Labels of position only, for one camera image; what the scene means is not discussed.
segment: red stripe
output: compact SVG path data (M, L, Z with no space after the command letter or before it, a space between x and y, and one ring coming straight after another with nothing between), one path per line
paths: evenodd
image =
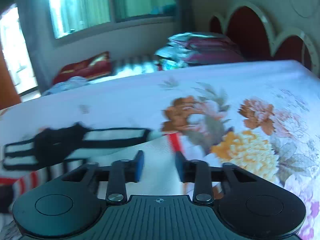
M0 178L0 185L12 185L15 183L18 179L10 179L10 178Z
M38 174L36 171L31 172L31 188L38 187Z
M181 147L178 133L169 134L169 140L170 140L171 148L175 153L178 151L182 152L182 147Z
M24 183L23 178L19 179L18 182L20 184L20 195L22 195L26 191L26 185Z

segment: window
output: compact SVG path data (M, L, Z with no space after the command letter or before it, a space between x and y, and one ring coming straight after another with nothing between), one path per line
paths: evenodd
M95 25L173 15L175 11L174 0L49 0L49 3L56 38Z

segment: bright doorway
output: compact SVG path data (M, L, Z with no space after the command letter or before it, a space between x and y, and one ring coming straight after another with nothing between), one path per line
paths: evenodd
M2 52L12 82L21 96L37 90L37 81L29 59L20 24L18 8L14 4L0 16Z

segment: ribbed black surface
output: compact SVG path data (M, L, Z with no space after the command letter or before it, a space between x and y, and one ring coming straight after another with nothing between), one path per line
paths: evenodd
M187 196L133 196L125 205L109 207L97 224L71 239L243 240L246 238L225 228L211 208L193 205Z

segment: pillow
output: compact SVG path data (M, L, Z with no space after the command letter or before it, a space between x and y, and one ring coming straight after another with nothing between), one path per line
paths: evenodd
M74 76L81 76L92 80L111 73L112 67L109 59L109 52L103 52L81 62L64 66L59 74L53 79L52 84L67 81Z

